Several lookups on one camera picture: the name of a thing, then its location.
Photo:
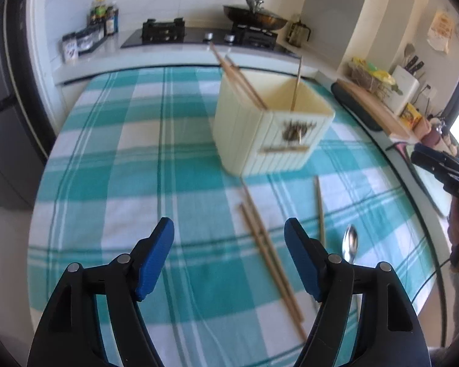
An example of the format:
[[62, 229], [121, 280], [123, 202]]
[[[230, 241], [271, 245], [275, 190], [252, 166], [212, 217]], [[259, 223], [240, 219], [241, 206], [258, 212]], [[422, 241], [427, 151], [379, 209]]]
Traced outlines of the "black gas stove top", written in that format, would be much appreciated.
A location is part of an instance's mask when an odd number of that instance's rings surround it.
[[291, 55], [292, 52], [277, 43], [278, 35], [269, 30], [233, 24], [230, 29], [191, 28], [182, 17], [172, 22], [147, 19], [142, 28], [133, 32], [121, 48], [159, 44], [209, 44], [241, 46]]

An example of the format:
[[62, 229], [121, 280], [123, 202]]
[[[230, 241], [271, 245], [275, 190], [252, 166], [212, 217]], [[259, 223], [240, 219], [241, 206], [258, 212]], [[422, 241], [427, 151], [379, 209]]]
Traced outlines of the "teal white checkered tablecloth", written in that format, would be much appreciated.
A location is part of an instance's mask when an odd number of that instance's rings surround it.
[[244, 182], [295, 297], [316, 314], [283, 239], [286, 219], [318, 234], [314, 177], [327, 249], [350, 224], [358, 263], [390, 263], [416, 311], [431, 292], [430, 246], [408, 195], [352, 116], [336, 116], [297, 172], [240, 180], [221, 166], [212, 138], [220, 70], [175, 67], [97, 76], [74, 105], [39, 187], [29, 234], [28, 286], [38, 322], [69, 263], [110, 262], [150, 235], [161, 217], [175, 240], [153, 293], [140, 305], [167, 366], [288, 366], [302, 348], [240, 204]]

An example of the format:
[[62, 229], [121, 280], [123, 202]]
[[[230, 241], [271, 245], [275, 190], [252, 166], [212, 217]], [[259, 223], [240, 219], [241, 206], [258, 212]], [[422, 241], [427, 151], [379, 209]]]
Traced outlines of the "wooden chopstick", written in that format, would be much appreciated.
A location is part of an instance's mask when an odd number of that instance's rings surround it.
[[247, 77], [244, 75], [240, 67], [233, 62], [233, 60], [229, 56], [225, 56], [225, 59], [227, 62], [230, 64], [234, 72], [236, 73], [237, 76], [240, 76], [241, 81], [245, 84], [247, 87], [249, 93], [252, 94], [253, 98], [256, 100], [256, 102], [260, 105], [260, 107], [264, 110], [268, 110], [268, 105], [265, 104], [265, 102], [262, 100], [254, 86], [248, 81]]
[[318, 226], [319, 226], [319, 240], [323, 247], [327, 245], [326, 239], [326, 227], [325, 227], [325, 218], [324, 218], [324, 209], [323, 209], [323, 196], [321, 190], [321, 184], [318, 176], [314, 177], [315, 184], [315, 193], [317, 200], [317, 210], [318, 210]]
[[298, 91], [298, 87], [299, 87], [300, 80], [301, 80], [302, 68], [303, 68], [303, 57], [301, 56], [299, 58], [297, 78], [296, 78], [295, 86], [293, 89], [293, 98], [292, 98], [291, 107], [290, 107], [291, 112], [295, 110], [296, 101], [297, 101], [297, 91]]
[[256, 100], [253, 98], [252, 94], [249, 93], [247, 87], [245, 86], [245, 84], [241, 81], [240, 79], [240, 76], [237, 76], [236, 73], [234, 72], [234, 70], [232, 69], [232, 67], [230, 66], [230, 64], [227, 62], [227, 60], [225, 59], [225, 57], [223, 57], [222, 55], [219, 54], [219, 52], [217, 51], [215, 45], [210, 42], [209, 43], [209, 48], [211, 49], [211, 51], [213, 52], [213, 54], [215, 55], [215, 58], [217, 59], [217, 61], [219, 62], [219, 65], [221, 66], [221, 68], [223, 69], [223, 71], [225, 72], [225, 74], [227, 75], [228, 79], [230, 81], [232, 81], [233, 83], [235, 83], [238, 87], [240, 87], [241, 90], [243, 90], [243, 92], [252, 100], [252, 102], [258, 106], [260, 109], [262, 109], [260, 107], [260, 105], [256, 102]]
[[254, 218], [250, 214], [250, 211], [245, 203], [240, 204], [240, 209], [243, 213], [246, 223], [248, 224], [251, 230], [251, 233], [254, 237], [254, 241], [257, 244], [259, 252], [263, 257], [263, 260], [265, 261], [268, 271], [270, 272], [270, 275], [272, 276], [280, 292], [280, 295], [284, 300], [284, 303], [286, 305], [286, 308], [289, 311], [290, 316], [292, 317], [294, 322], [300, 323], [301, 320], [300, 320], [300, 317], [298, 316], [297, 308], [294, 306], [293, 300], [291, 296], [289, 295], [288, 290], [284, 286], [282, 277], [277, 270], [277, 266], [274, 263], [273, 258], [270, 256], [270, 253], [268, 252], [268, 248], [265, 246], [262, 236], [259, 234], [259, 227], [257, 226], [257, 223], [255, 223]]
[[252, 196], [251, 196], [251, 194], [249, 192], [249, 189], [248, 189], [247, 185], [244, 182], [242, 182], [242, 186], [243, 186], [243, 190], [244, 190], [244, 202], [242, 202], [242, 203], [246, 204], [246, 206], [248, 207], [248, 209], [250, 211], [250, 214], [254, 218], [255, 223], [257, 223], [257, 226], [259, 227], [259, 234], [262, 236], [263, 241], [265, 243], [265, 246], [268, 248], [268, 252], [270, 253], [270, 256], [273, 258], [274, 263], [277, 266], [277, 270], [278, 270], [279, 274], [282, 277], [284, 286], [288, 290], [289, 295], [291, 296], [291, 298], [293, 300], [294, 306], [297, 308], [297, 313], [298, 313], [298, 316], [300, 317], [301, 322], [300, 323], [294, 322], [292, 317], [291, 316], [290, 317], [291, 317], [291, 319], [293, 321], [293, 325], [294, 325], [294, 327], [295, 327], [300, 339], [303, 342], [305, 342], [306, 339], [307, 339], [307, 334], [303, 329], [304, 316], [303, 316], [303, 313], [301, 311], [300, 306], [297, 303], [297, 298], [294, 295], [293, 289], [292, 289], [292, 287], [290, 285], [290, 282], [289, 282], [289, 279], [288, 279], [288, 277], [287, 277], [287, 275], [286, 275], [286, 273], [284, 271], [284, 268], [283, 268], [283, 265], [282, 265], [282, 263], [280, 261], [280, 258], [278, 256], [277, 250], [274, 247], [274, 243], [271, 240], [271, 236], [268, 233], [268, 230], [265, 228], [265, 225], [263, 224], [263, 220], [262, 220], [262, 218], [261, 218], [261, 216], [260, 216], [260, 214], [258, 212], [258, 208], [257, 208], [256, 204], [254, 203], [254, 200], [253, 200], [253, 198], [252, 198]]

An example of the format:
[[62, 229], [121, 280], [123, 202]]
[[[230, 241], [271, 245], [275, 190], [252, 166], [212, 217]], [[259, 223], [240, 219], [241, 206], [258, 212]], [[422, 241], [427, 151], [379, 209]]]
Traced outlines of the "black mat under board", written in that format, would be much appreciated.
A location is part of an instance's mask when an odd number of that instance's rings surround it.
[[369, 130], [381, 132], [382, 127], [375, 121], [363, 107], [353, 98], [338, 82], [331, 86], [332, 94], [335, 99], [345, 108], [349, 109], [357, 116]]

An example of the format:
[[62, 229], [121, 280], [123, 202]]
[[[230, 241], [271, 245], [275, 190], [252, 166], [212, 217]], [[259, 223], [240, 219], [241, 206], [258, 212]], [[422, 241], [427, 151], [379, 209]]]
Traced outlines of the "condiment bottles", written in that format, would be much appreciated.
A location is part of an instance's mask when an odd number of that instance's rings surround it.
[[118, 33], [119, 9], [116, 1], [93, 0], [87, 24], [90, 28], [102, 28], [101, 34], [113, 36]]

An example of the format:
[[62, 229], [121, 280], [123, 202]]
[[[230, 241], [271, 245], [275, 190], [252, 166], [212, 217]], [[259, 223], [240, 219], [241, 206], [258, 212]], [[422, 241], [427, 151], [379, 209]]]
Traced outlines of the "white knife block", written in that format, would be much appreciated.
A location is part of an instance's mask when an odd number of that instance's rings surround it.
[[384, 103], [386, 107], [399, 117], [415, 92], [420, 87], [416, 74], [424, 68], [424, 62], [415, 54], [415, 47], [408, 43], [404, 49], [404, 56], [392, 72], [395, 85], [386, 91]]

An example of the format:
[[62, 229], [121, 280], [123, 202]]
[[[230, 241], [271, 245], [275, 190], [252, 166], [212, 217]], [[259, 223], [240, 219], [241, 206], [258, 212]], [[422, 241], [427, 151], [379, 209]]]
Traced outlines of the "wooden chopstick in box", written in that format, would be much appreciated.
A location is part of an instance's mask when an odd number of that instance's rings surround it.
[[233, 60], [229, 56], [225, 56], [225, 59], [227, 62], [230, 64], [234, 72], [236, 73], [237, 76], [240, 76], [241, 81], [245, 84], [247, 87], [249, 93], [252, 94], [253, 98], [256, 100], [256, 102], [260, 105], [260, 107], [264, 110], [268, 110], [268, 105], [265, 104], [265, 102], [262, 100], [254, 86], [248, 81], [247, 77], [244, 75], [240, 67], [233, 62]]
[[258, 106], [260, 109], [262, 109], [260, 107], [260, 105], [256, 102], [256, 100], [253, 98], [252, 94], [249, 93], [247, 87], [245, 86], [245, 84], [241, 81], [240, 79], [240, 76], [237, 76], [236, 73], [234, 72], [234, 70], [232, 69], [232, 67], [230, 66], [230, 64], [227, 62], [227, 60], [225, 59], [225, 57], [223, 57], [222, 55], [219, 54], [219, 52], [217, 51], [215, 45], [210, 42], [209, 43], [209, 48], [211, 49], [211, 51], [213, 52], [213, 54], [215, 55], [215, 58], [217, 59], [217, 61], [219, 62], [219, 65], [221, 66], [221, 68], [223, 69], [223, 71], [225, 72], [225, 74], [227, 75], [228, 79], [230, 81], [232, 81], [233, 83], [235, 83], [238, 87], [240, 87], [241, 90], [243, 90], [243, 92], [252, 100], [252, 102]]
[[299, 87], [300, 80], [301, 80], [302, 68], [303, 68], [303, 57], [301, 56], [299, 58], [297, 78], [296, 78], [295, 86], [293, 89], [293, 98], [292, 98], [291, 107], [290, 107], [291, 112], [295, 110], [296, 101], [297, 101], [297, 91], [298, 91], [298, 87]]

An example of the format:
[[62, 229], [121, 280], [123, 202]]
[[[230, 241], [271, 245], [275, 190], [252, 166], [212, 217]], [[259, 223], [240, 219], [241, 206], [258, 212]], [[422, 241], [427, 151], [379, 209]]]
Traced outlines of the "cream utensil holder box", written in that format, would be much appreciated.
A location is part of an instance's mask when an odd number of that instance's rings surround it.
[[291, 112], [294, 77], [262, 70], [243, 73], [268, 110], [256, 106], [223, 74], [213, 124], [223, 168], [234, 176], [301, 169], [335, 118], [332, 105], [301, 81]]

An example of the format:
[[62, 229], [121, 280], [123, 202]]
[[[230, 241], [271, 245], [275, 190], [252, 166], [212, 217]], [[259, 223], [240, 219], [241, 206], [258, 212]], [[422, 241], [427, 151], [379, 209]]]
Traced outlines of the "wooden cutting board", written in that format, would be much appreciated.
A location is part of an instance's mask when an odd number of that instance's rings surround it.
[[407, 129], [377, 97], [346, 80], [337, 80], [337, 84], [358, 102], [388, 137], [404, 141], [416, 139], [413, 132]]

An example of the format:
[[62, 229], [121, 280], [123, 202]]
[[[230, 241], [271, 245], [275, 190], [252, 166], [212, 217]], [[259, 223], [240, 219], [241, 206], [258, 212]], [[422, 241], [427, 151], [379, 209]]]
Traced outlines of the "spice jar rack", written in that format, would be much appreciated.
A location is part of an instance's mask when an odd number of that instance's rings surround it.
[[72, 63], [79, 56], [93, 52], [104, 40], [104, 30], [100, 25], [86, 27], [77, 32], [62, 36], [61, 48], [66, 64]]

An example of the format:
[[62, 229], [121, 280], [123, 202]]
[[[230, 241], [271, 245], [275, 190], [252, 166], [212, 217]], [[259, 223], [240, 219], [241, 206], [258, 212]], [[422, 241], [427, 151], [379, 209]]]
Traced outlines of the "black wok with lid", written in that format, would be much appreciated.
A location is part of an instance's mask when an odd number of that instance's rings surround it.
[[224, 5], [225, 16], [234, 25], [277, 31], [285, 27], [288, 20], [263, 7], [263, 0], [245, 0], [245, 5]]

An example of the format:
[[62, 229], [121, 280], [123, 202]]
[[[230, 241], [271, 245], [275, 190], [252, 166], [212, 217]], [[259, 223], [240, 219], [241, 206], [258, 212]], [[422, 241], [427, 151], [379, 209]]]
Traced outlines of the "yellow snack box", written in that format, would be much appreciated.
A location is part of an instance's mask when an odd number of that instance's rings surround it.
[[415, 126], [423, 118], [422, 114], [415, 108], [411, 103], [407, 103], [401, 112], [400, 116], [401, 123], [409, 130], [413, 130]]

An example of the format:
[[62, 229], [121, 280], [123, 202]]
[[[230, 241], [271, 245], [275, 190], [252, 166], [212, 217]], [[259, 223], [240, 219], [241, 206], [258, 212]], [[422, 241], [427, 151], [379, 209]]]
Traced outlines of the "silver metal spoon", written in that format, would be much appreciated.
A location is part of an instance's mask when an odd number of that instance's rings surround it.
[[[350, 224], [343, 235], [341, 243], [341, 256], [349, 264], [355, 262], [359, 248], [358, 234], [353, 224]], [[352, 299], [356, 306], [356, 319], [360, 321], [361, 295], [354, 294]]]

